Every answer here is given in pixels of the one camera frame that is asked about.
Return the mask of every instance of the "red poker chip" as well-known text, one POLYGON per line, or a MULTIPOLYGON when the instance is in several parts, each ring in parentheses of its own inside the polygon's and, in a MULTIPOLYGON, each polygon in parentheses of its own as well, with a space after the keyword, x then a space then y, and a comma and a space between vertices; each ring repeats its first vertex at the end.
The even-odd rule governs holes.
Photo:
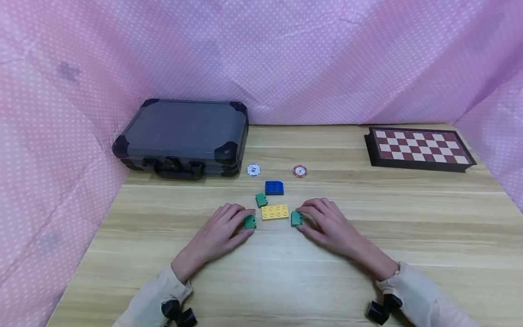
POLYGON ((292 173, 298 178, 304 178, 307 176, 307 168, 302 165, 298 165, 292 169, 292 173))

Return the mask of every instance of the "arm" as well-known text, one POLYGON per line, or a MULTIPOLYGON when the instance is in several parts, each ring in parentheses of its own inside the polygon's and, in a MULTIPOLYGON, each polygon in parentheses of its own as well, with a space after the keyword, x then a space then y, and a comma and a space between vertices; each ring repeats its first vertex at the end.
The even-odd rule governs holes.
POLYGON ((192 292, 191 276, 207 262, 245 242, 254 229, 237 235, 234 231, 254 212, 240 205, 218 208, 171 264, 138 291, 113 327, 163 327, 168 319, 162 313, 162 304, 175 299, 181 305, 192 292))
POLYGON ((384 294, 393 294, 403 302, 401 311, 416 326, 478 326, 422 273, 406 263, 398 264, 362 236, 334 202, 325 198, 311 199, 296 210, 310 215, 321 228, 318 231, 300 225, 298 229, 303 234, 366 267, 380 280, 377 285, 384 294))

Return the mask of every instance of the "red and white checkered pattern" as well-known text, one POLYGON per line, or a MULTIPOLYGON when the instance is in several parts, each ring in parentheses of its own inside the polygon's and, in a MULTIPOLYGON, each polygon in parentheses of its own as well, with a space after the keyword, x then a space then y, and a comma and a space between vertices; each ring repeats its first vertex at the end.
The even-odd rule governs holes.
POLYGON ((471 164, 464 145, 452 132, 374 130, 383 159, 471 164))

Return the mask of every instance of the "finger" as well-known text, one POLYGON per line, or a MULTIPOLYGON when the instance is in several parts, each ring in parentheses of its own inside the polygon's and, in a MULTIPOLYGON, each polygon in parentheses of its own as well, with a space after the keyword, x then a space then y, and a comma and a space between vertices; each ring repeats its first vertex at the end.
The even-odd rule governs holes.
POLYGON ((223 205, 222 210, 218 213, 219 216, 223 215, 229 208, 232 206, 230 203, 226 203, 223 205))
POLYGON ((254 233, 254 229, 246 229, 240 234, 232 237, 226 244, 225 244, 225 251, 231 252, 235 248, 237 248, 240 244, 247 241, 249 236, 251 236, 254 233))
POLYGON ((209 221, 217 221, 220 219, 220 217, 223 215, 223 213, 225 211, 227 211, 229 208, 231 207, 231 204, 230 203, 226 203, 224 204, 223 206, 221 206, 220 208, 218 208, 218 210, 216 210, 216 212, 211 216, 211 218, 209 219, 209 221))
POLYGON ((234 217, 231 219, 230 224, 232 226, 232 229, 236 229, 241 223, 243 223, 243 220, 247 218, 247 216, 252 215, 256 212, 255 209, 245 209, 240 212, 238 212, 234 217))
POLYGON ((219 207, 218 209, 216 209, 216 211, 212 214, 211 217, 216 217, 216 216, 220 213, 220 211, 222 210, 222 208, 223 208, 223 207, 219 207))
POLYGON ((331 206, 333 207, 334 213, 336 213, 340 218, 345 218, 345 215, 342 213, 342 211, 338 208, 338 205, 331 201, 331 206))
POLYGON ((306 213, 307 215, 311 216, 318 223, 318 225, 320 225, 320 227, 324 227, 327 223, 327 217, 325 217, 325 215, 319 212, 315 207, 299 207, 296 209, 296 211, 300 213, 306 213))
POLYGON ((334 207, 332 206, 333 202, 330 202, 327 198, 321 198, 321 203, 323 203, 330 211, 334 212, 334 207))
POLYGON ((327 216, 329 213, 332 213, 332 211, 330 211, 320 199, 307 200, 303 203, 303 206, 312 206, 318 209, 318 211, 325 216, 327 216))
POLYGON ((327 244, 327 237, 324 234, 310 228, 309 226, 298 225, 298 226, 296 226, 296 228, 300 232, 305 234, 305 236, 307 236, 309 239, 313 240, 314 242, 318 243, 319 245, 325 246, 327 244))
POLYGON ((220 217, 220 219, 223 219, 223 221, 227 222, 227 221, 231 220, 231 218, 233 218, 238 213, 238 211, 242 211, 242 210, 245 210, 245 208, 243 206, 240 206, 238 204, 233 204, 230 206, 229 209, 227 209, 227 211, 224 212, 224 214, 220 217))

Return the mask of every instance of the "wrist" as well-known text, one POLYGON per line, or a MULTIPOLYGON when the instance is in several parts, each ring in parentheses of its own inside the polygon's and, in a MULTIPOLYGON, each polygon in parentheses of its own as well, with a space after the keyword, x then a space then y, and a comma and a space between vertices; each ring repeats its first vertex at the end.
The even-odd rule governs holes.
POLYGON ((362 248, 362 251, 355 259, 371 271, 376 279, 380 281, 391 278, 400 270, 399 264, 371 241, 368 241, 368 244, 362 248))
POLYGON ((203 262, 193 255, 186 247, 170 263, 176 278, 183 284, 193 276, 198 269, 203 265, 203 262))

